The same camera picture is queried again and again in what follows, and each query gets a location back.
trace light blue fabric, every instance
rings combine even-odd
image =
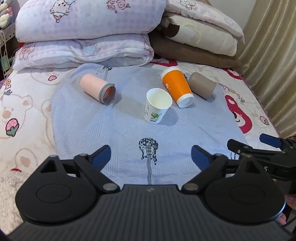
[[[51,101],[59,157],[91,154],[108,144],[111,160],[102,173],[119,186],[151,183],[181,187],[200,172],[191,159],[193,145],[230,157],[226,146],[230,138],[246,143],[219,85],[209,101],[195,95],[195,102],[183,109],[173,102],[159,124],[146,122],[146,92],[165,89],[160,73],[136,66],[83,64],[65,77]],[[115,84],[116,95],[108,105],[79,87],[85,74]]]

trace human hand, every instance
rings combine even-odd
[[[285,195],[286,203],[294,210],[296,210],[296,194]],[[285,214],[281,213],[278,223],[280,225],[285,225],[287,222],[287,217]]]

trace stuffed toy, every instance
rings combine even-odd
[[[9,7],[15,0],[1,0],[0,1],[0,28],[6,28],[12,20],[9,14]]]

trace paper cup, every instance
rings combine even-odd
[[[92,74],[84,75],[80,80],[81,88],[102,104],[108,104],[115,95],[114,84],[108,83]]]
[[[209,99],[214,92],[216,83],[204,77],[203,75],[194,72],[188,80],[190,89],[204,99]]]
[[[154,88],[148,90],[146,99],[144,118],[148,122],[157,124],[172,105],[172,97],[165,90]]]
[[[178,67],[168,67],[161,75],[161,80],[180,108],[190,106],[194,96],[187,81]]]

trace stack of blankets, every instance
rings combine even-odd
[[[17,40],[26,44],[13,69],[144,65],[154,55],[147,33],[165,6],[166,0],[28,0],[16,18]]]
[[[155,53],[165,58],[240,66],[235,54],[238,41],[244,42],[241,27],[205,0],[167,0],[160,25],[149,37]]]

